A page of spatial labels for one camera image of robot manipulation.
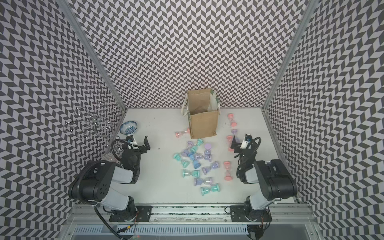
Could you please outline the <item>purple hourglass top pile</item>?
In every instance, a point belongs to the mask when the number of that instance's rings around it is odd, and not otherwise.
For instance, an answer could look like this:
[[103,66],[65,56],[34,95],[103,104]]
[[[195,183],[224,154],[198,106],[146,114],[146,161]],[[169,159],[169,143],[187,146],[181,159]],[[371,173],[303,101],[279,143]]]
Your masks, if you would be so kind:
[[212,145],[210,143],[205,144],[204,159],[209,162],[212,161],[211,150],[212,150]]

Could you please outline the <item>purple hourglass pile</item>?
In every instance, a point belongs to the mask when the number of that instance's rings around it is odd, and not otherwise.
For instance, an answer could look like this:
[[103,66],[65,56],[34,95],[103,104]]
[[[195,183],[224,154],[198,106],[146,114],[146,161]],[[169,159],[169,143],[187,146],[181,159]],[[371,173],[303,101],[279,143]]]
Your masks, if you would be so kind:
[[186,158],[190,154],[190,150],[193,146],[194,146],[194,143],[192,141],[188,141],[187,147],[183,149],[181,152],[181,156]]
[[211,150],[212,150],[212,145],[210,143],[205,144],[204,159],[209,162],[212,161]]

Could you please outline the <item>green hourglass pile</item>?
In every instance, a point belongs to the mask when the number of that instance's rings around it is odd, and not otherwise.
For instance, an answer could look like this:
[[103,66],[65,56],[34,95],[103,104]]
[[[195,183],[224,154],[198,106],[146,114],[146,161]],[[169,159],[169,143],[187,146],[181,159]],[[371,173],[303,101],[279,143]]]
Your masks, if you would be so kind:
[[190,162],[183,159],[183,157],[179,153],[174,154],[173,158],[180,162],[184,169],[186,169],[190,165]]
[[200,145],[202,145],[204,141],[202,139],[197,139],[197,142],[190,148],[191,153],[196,153]]

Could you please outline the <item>green hourglass top pile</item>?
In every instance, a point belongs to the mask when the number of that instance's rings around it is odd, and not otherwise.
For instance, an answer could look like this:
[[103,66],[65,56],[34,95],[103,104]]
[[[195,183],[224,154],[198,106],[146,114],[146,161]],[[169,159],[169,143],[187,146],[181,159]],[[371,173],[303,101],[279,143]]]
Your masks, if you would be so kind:
[[191,153],[196,153],[200,145],[202,145],[204,141],[202,139],[197,139],[197,142],[190,148]]

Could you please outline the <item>blue hourglass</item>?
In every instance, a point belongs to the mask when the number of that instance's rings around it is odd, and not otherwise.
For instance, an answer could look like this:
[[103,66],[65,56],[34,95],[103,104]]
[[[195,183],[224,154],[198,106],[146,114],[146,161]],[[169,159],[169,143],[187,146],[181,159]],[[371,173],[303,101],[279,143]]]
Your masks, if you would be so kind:
[[188,157],[192,161],[195,170],[197,170],[201,167],[201,164],[200,164],[199,160],[197,159],[196,153],[189,153]]

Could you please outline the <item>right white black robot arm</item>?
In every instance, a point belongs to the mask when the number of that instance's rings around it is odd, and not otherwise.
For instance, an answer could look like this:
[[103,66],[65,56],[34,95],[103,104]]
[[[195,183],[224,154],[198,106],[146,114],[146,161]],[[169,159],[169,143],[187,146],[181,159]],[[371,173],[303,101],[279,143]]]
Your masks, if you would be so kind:
[[244,202],[242,215],[250,222],[271,221],[269,206],[298,193],[296,182],[282,160],[256,160],[261,142],[260,137],[245,135],[240,143],[233,136],[230,145],[236,154],[234,158],[238,159],[237,178],[245,185],[259,185],[259,189]]

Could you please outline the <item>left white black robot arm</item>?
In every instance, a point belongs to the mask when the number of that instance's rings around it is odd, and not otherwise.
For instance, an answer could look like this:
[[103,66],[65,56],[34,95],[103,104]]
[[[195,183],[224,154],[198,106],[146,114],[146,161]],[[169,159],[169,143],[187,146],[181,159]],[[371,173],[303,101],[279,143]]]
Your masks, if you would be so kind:
[[132,222],[139,211],[134,198],[112,187],[112,183],[133,185],[140,176],[141,156],[151,149],[148,137],[137,145],[133,136],[112,141],[113,160],[91,161],[69,186],[69,197],[83,204],[102,206],[111,213],[110,222]]

